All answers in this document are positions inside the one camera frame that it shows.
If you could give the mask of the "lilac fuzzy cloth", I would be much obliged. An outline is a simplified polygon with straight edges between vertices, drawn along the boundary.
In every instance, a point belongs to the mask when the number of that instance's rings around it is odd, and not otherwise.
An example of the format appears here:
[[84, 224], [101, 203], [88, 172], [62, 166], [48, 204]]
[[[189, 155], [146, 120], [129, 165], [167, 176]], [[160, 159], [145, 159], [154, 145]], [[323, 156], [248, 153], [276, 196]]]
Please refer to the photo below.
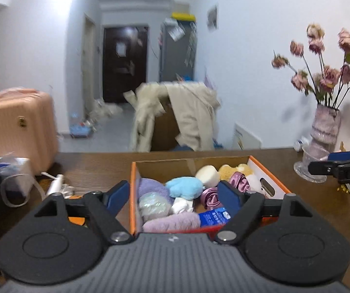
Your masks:
[[142, 226], [146, 233], [166, 233], [170, 231], [187, 231], [200, 228], [199, 215], [194, 212], [183, 212], [163, 218], [149, 220]]

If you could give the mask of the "yellow box on cabinet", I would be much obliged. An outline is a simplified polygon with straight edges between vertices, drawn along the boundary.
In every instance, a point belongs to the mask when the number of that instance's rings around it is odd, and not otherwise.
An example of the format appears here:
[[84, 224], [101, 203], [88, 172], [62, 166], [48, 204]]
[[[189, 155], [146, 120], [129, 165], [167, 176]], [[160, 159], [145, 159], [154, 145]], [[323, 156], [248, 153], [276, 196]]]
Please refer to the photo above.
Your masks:
[[195, 22], [196, 17], [194, 15], [188, 14], [188, 13], [176, 13], [173, 12], [171, 14], [171, 18], [175, 19], [177, 21], [186, 21], [186, 22]]

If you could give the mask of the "red orange cardboard box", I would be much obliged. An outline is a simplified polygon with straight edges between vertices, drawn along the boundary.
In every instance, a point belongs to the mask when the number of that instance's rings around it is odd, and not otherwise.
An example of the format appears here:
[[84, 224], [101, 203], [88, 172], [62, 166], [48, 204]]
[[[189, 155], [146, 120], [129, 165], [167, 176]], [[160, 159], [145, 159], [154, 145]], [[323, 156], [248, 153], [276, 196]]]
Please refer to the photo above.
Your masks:
[[263, 183], [271, 189], [263, 188], [262, 194], [268, 199], [282, 200], [290, 190], [284, 186], [254, 156], [241, 157], [199, 157], [185, 159], [166, 159], [158, 161], [136, 161], [131, 165], [130, 183], [130, 231], [132, 235], [142, 232], [143, 219], [138, 209], [138, 188], [142, 178], [152, 178], [166, 183], [177, 177], [197, 177], [209, 188], [213, 183], [229, 181], [236, 172], [245, 175], [251, 188], [262, 187]]

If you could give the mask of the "brown wooden chair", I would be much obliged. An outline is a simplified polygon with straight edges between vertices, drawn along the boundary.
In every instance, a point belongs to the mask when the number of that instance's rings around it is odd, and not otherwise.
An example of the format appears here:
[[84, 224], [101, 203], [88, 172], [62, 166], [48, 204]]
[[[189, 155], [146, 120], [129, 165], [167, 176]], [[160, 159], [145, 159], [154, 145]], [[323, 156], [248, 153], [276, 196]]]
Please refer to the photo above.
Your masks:
[[186, 145], [180, 145], [176, 137], [180, 134], [170, 99], [160, 99], [164, 112], [155, 117], [151, 140], [151, 151], [192, 151]]

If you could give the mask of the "blue fluffy plush toy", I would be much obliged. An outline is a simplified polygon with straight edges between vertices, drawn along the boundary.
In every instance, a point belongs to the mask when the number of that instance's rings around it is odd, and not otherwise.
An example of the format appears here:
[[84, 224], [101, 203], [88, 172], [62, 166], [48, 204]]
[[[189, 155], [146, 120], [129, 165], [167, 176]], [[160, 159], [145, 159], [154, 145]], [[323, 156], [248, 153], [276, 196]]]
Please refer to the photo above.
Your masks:
[[204, 191], [203, 183], [195, 177], [176, 177], [165, 183], [172, 198], [197, 199]]

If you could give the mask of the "pink glass vase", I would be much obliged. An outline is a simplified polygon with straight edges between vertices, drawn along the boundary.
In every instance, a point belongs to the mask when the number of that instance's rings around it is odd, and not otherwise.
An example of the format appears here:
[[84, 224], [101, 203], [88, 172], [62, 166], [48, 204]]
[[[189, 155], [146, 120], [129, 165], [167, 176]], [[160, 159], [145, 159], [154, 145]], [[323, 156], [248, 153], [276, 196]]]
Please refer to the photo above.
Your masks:
[[320, 159], [325, 152], [332, 152], [337, 143], [341, 126], [341, 112], [318, 104], [310, 130], [310, 155]]

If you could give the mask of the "blue tissue packet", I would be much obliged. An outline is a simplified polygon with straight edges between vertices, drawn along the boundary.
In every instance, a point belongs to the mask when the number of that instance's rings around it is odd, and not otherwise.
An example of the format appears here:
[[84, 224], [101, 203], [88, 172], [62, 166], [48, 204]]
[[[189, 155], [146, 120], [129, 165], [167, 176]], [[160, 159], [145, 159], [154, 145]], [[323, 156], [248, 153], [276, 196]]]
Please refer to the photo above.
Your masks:
[[198, 215], [201, 228], [225, 225], [231, 219], [230, 214], [224, 207], [208, 210]]

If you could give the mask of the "beige coat on chair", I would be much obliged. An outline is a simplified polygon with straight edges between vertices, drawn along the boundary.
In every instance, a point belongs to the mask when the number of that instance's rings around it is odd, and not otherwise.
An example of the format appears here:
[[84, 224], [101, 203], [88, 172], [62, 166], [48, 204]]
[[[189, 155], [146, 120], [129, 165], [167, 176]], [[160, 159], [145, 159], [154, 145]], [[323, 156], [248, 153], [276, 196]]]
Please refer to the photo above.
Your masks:
[[216, 111], [220, 108], [217, 92], [199, 81], [143, 83], [136, 91], [123, 94], [135, 109], [130, 150], [149, 152], [156, 118], [165, 114], [168, 99], [180, 131], [175, 140], [194, 151], [214, 149]]

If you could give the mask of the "white board against wall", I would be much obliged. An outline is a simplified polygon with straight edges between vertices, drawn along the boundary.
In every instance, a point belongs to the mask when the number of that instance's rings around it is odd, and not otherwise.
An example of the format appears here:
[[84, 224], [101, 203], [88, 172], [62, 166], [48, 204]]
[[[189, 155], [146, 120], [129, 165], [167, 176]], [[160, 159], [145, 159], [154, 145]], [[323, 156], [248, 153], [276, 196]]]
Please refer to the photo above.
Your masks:
[[262, 142], [251, 132], [244, 129], [238, 122], [235, 123], [232, 149], [249, 150], [261, 149]]

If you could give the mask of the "yellow white plush toy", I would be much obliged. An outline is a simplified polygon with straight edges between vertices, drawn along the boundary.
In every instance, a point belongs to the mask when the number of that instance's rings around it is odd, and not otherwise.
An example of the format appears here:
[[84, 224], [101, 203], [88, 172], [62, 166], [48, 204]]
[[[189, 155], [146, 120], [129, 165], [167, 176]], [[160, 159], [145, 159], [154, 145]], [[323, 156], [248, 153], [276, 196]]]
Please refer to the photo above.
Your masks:
[[235, 172], [240, 172], [244, 176], [249, 176], [253, 174], [252, 169], [245, 163], [241, 163], [236, 167], [231, 167], [227, 164], [222, 165], [219, 168], [218, 174], [221, 181], [229, 181]]

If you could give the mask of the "lavender knitted cloth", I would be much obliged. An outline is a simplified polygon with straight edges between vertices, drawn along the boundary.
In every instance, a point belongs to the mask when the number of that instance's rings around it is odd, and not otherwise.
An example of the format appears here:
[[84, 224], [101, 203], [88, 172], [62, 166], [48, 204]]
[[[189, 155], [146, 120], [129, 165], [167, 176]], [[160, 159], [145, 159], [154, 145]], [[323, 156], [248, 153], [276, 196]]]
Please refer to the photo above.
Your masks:
[[169, 190], [162, 183], [151, 178], [141, 178], [139, 181], [139, 186], [137, 188], [138, 198], [149, 192], [155, 192], [161, 197], [167, 199], [167, 201], [172, 201]]

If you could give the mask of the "white round sponge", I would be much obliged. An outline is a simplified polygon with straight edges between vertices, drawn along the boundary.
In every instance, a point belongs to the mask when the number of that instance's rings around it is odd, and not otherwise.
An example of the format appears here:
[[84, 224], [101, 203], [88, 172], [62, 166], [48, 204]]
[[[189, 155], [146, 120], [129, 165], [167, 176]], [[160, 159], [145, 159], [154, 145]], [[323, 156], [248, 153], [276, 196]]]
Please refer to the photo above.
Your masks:
[[202, 182], [204, 189], [216, 187], [220, 182], [218, 171], [213, 165], [203, 166], [198, 170], [195, 178]]

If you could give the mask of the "iridescent plastic item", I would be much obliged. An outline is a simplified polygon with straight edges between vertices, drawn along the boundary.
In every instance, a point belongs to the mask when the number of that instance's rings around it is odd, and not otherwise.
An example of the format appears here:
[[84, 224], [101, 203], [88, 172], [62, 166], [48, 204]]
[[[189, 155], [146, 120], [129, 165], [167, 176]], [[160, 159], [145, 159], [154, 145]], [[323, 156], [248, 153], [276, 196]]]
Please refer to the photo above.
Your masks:
[[148, 192], [139, 198], [139, 211], [144, 222], [167, 217], [171, 202], [157, 192]]

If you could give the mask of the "dark entrance door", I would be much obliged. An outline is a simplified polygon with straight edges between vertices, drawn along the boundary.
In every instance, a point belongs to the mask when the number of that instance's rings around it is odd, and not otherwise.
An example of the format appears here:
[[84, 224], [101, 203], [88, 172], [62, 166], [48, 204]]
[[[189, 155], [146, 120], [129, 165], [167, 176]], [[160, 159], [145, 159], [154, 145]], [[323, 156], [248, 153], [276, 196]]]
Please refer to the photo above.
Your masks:
[[149, 27], [105, 27], [102, 88], [106, 103], [124, 103], [124, 93], [146, 81]]

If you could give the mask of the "purple satin cloth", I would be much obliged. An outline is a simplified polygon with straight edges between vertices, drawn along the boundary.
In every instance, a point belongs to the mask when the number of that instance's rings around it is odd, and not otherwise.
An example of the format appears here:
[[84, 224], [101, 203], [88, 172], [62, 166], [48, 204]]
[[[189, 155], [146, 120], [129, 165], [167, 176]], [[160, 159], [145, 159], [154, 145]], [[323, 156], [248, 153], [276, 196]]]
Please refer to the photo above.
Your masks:
[[[238, 171], [234, 172], [226, 182], [239, 192], [247, 192], [251, 189], [246, 176]], [[226, 191], [226, 186], [223, 181], [220, 181], [216, 187], [206, 188], [202, 192], [199, 201], [206, 210], [221, 208], [224, 201], [231, 199], [231, 192]]]

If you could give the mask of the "grey cabinet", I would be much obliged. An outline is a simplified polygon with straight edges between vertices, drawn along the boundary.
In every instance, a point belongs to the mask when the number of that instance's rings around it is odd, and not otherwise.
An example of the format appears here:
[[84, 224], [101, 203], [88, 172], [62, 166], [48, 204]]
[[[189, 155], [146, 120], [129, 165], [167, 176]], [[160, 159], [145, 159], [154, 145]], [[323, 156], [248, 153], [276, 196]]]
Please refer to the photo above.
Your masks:
[[159, 81], [192, 81], [197, 48], [195, 22], [168, 18], [160, 33]]

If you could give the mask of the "dried pink flowers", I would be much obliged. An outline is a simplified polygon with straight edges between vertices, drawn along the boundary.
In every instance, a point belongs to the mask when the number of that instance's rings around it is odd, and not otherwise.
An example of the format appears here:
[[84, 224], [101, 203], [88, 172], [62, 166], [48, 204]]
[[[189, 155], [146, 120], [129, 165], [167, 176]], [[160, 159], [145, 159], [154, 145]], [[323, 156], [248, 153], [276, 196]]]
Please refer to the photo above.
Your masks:
[[[340, 68], [331, 67], [323, 58], [326, 50], [325, 31], [317, 23], [311, 23], [306, 28], [307, 46], [291, 41], [290, 53], [303, 60], [305, 68], [297, 70], [287, 57], [274, 53], [271, 66], [276, 69], [289, 68], [294, 74], [290, 79], [292, 86], [305, 96], [312, 94], [317, 104], [339, 110], [343, 100], [350, 94], [350, 32], [342, 28], [338, 33], [337, 44], [343, 52], [343, 63]], [[312, 72], [304, 52], [309, 50], [317, 56], [319, 72]]]

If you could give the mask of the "pink suitcase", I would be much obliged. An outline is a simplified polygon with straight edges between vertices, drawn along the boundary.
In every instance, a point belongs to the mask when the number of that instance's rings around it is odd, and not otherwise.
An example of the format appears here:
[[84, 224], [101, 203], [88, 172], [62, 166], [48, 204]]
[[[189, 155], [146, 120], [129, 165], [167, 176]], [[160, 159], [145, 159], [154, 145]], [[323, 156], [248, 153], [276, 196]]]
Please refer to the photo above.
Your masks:
[[27, 158], [38, 175], [52, 167], [57, 153], [52, 97], [35, 89], [0, 92], [0, 157]]

